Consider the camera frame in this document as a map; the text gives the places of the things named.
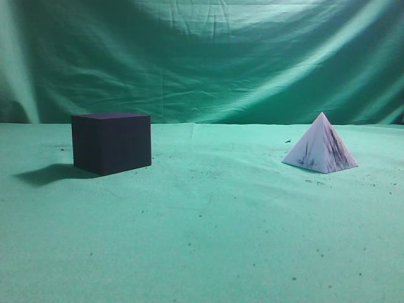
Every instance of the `pyramid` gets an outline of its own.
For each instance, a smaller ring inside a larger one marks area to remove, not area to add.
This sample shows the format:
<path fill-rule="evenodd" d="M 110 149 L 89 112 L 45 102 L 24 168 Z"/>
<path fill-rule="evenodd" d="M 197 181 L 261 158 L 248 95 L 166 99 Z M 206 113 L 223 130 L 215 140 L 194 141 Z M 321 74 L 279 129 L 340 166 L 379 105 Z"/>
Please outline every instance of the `pyramid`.
<path fill-rule="evenodd" d="M 282 162 L 324 174 L 359 166 L 323 112 Z"/>

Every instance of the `cube's top face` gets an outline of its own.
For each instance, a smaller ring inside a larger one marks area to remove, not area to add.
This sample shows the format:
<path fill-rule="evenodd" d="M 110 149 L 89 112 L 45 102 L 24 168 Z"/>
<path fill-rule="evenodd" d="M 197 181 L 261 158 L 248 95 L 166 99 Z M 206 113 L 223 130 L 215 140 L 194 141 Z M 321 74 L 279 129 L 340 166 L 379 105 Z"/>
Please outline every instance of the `cube's top face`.
<path fill-rule="evenodd" d="M 132 114 L 130 112 L 106 112 L 101 114 L 75 115 L 75 117 L 104 120 L 104 119 L 119 119 L 119 118 L 132 118 L 132 117 L 148 117 L 148 116 L 143 114 Z"/>

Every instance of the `box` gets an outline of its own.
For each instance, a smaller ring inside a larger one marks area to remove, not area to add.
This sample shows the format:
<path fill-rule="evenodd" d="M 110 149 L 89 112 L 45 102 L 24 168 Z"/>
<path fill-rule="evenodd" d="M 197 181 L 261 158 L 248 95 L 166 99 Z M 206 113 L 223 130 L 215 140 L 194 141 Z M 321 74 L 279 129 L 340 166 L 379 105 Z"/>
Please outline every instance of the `box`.
<path fill-rule="evenodd" d="M 74 166 L 110 175 L 152 164 L 150 116 L 127 112 L 71 116 Z"/>

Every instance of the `wrinkled fabric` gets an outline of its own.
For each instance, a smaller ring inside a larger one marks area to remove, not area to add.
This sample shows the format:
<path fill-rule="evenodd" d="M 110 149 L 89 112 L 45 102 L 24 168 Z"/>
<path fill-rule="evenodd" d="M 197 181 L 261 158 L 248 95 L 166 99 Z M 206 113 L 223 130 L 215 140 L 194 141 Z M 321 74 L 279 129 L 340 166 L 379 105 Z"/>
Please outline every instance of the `wrinkled fabric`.
<path fill-rule="evenodd" d="M 403 1 L 7 0 L 0 17 L 0 122 L 403 117 Z"/>

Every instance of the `table surface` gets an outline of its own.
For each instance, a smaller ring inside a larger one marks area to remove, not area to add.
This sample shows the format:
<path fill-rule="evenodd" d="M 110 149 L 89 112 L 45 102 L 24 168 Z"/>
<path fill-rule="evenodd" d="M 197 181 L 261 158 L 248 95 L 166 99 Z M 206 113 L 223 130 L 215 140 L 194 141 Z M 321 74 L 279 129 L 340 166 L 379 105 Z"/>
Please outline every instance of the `table surface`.
<path fill-rule="evenodd" d="M 0 302 L 402 302 L 404 126 L 335 126 L 332 174 L 281 163 L 308 127 L 154 124 L 98 177 L 69 124 L 0 124 Z"/>

